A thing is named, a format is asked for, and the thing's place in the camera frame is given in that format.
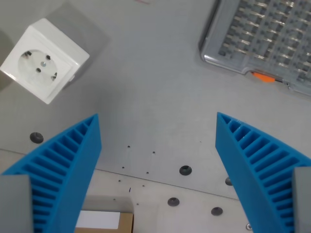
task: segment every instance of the white cube socket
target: white cube socket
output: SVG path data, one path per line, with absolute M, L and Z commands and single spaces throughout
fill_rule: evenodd
M 0 70 L 49 104 L 89 54 L 43 18 L 30 25 Z

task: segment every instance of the transparent plastic case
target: transparent plastic case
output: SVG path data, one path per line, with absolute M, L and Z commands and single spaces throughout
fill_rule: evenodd
M 201 47 L 208 63 L 255 71 L 311 95 L 311 1 L 221 0 Z

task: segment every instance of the gray metal surface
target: gray metal surface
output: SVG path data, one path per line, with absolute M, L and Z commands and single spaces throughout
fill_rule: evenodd
M 63 2 L 0 2 L 0 51 L 47 17 L 91 55 L 50 105 L 1 76 L 0 148 L 27 153 L 37 147 L 30 133 L 48 140 L 98 112 L 98 169 L 231 198 L 237 196 L 215 149 L 217 111 L 308 155 L 309 98 L 200 59 L 213 1 L 75 0 L 59 8 Z M 184 165 L 192 168 L 188 176 L 179 173 Z
M 311 167 L 296 167 L 293 173 L 295 233 L 311 232 Z
M 33 233 L 33 202 L 29 176 L 0 176 L 0 190 L 0 231 Z

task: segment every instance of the beige floor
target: beige floor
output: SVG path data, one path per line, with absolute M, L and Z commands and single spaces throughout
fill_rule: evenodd
M 22 157 L 0 150 L 0 172 Z M 167 204 L 171 197 L 180 200 L 177 207 Z M 210 211 L 217 206 L 224 212 L 212 216 Z M 134 212 L 134 233 L 249 232 L 237 200 L 99 170 L 94 172 L 84 209 Z

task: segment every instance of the cardboard box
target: cardboard box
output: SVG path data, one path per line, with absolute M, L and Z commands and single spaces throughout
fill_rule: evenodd
M 119 224 L 114 226 L 116 213 L 99 211 L 81 211 L 75 233 L 132 233 L 134 216 L 131 213 L 119 213 Z

